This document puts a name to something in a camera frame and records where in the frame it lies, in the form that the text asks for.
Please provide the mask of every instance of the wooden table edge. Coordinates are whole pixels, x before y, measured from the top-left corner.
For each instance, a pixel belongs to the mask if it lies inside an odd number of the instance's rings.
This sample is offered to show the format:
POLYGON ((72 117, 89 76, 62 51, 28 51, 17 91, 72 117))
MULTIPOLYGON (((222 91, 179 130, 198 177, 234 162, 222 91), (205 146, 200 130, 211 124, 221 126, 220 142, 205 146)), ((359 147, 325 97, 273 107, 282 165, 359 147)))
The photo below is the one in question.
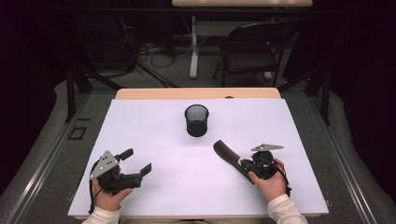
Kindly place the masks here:
POLYGON ((221 99, 275 98, 281 99, 277 88, 155 88, 120 89, 116 100, 133 99, 221 99))

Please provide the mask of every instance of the dark background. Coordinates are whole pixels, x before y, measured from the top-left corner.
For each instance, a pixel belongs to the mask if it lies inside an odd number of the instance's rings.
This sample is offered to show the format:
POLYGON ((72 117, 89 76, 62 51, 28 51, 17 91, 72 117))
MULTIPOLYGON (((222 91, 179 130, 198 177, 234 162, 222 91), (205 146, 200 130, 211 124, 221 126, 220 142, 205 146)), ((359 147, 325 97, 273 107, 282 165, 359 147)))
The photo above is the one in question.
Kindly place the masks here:
MULTIPOLYGON (((66 22, 48 21, 38 2, 2 1, 0 5, 0 193, 20 168, 46 123, 56 100, 53 88, 65 80, 69 66, 56 31, 65 31, 67 46, 77 54, 74 60, 79 63, 95 69, 117 70, 131 64, 116 17, 75 16, 75 28, 81 34, 76 36, 66 22)), ((81 4, 75 0, 59 2, 81 4)), ((93 2, 93 7, 111 5, 110 0, 84 1, 84 4, 89 6, 93 2)), ((171 0, 133 2, 138 7, 171 7, 171 0)), ((392 163, 396 153, 392 140, 396 137, 393 131, 396 24, 392 8, 376 1, 359 2, 355 6, 352 1, 317 0, 313 8, 345 10, 350 4, 358 16, 334 61, 332 91, 345 103, 357 152, 379 186, 395 202, 396 168, 392 163)), ((156 17, 142 22, 144 36, 164 45, 172 43, 172 34, 186 34, 180 18, 156 17)), ((324 55, 333 49, 334 38, 340 34, 340 24, 338 20, 306 20, 284 77, 295 78, 323 62, 324 55)))

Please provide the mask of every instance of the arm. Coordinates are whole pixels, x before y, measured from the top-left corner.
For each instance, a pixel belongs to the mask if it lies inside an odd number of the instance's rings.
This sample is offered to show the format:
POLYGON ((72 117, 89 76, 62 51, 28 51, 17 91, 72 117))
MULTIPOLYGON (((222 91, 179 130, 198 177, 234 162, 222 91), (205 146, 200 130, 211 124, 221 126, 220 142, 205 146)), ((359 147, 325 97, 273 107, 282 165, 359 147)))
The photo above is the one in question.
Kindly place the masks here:
POLYGON ((116 195, 111 195, 102 190, 97 179, 92 181, 95 196, 95 208, 83 224, 118 224, 120 217, 120 203, 132 189, 124 189, 116 195))
MULTIPOLYGON (((275 159, 283 171, 283 162, 275 159)), ((297 208, 297 205, 286 194, 286 181, 280 172, 264 180, 258 178, 253 172, 248 173, 251 180, 260 188, 262 195, 268 203, 268 215, 277 224, 308 223, 297 208)))

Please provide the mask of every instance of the white tabletop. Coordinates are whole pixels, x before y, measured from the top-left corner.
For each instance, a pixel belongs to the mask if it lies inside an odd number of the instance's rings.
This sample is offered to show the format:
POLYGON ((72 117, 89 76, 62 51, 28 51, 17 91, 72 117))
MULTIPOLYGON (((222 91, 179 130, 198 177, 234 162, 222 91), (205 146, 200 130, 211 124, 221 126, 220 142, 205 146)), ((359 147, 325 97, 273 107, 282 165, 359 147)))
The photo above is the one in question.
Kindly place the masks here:
POLYGON ((312 0, 173 0, 174 7, 311 7, 312 0))
POLYGON ((138 173, 150 162, 152 171, 122 202, 121 218, 267 216, 260 190, 215 153, 218 140, 241 159, 250 159, 261 143, 284 146, 273 154, 286 164, 301 213, 329 212, 286 102, 235 98, 113 100, 68 215, 88 215, 89 171, 105 150, 116 155, 133 148, 121 172, 138 173), (186 132, 184 111, 193 104, 209 110, 208 131, 200 138, 186 132))

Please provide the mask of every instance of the desk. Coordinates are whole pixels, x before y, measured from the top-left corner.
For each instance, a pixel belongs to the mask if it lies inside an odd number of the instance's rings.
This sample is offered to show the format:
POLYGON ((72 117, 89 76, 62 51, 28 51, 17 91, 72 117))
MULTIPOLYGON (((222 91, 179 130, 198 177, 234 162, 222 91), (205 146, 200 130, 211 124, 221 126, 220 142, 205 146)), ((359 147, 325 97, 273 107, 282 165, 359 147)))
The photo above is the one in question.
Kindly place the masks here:
POLYGON ((68 215, 88 215, 89 171, 104 151, 116 155, 133 148, 134 155, 120 162, 122 172, 135 174, 150 162, 152 171, 122 202, 121 218, 266 217, 260 190, 215 153, 213 144, 220 139, 242 159, 263 142, 284 146, 273 154, 286 164, 291 198, 304 215, 329 212, 277 89, 191 88, 119 91, 68 215), (208 131, 200 138, 185 128, 184 110, 192 104, 203 104, 210 113, 208 131))
MULTIPOLYGON (((173 0, 174 7, 311 7, 312 0, 173 0)), ((233 28, 238 25, 246 24, 240 22, 205 22, 203 27, 208 27, 208 31, 201 29, 198 31, 198 21, 192 16, 191 35, 192 35, 192 55, 190 78, 197 78, 198 73, 198 35, 228 35, 233 28)))

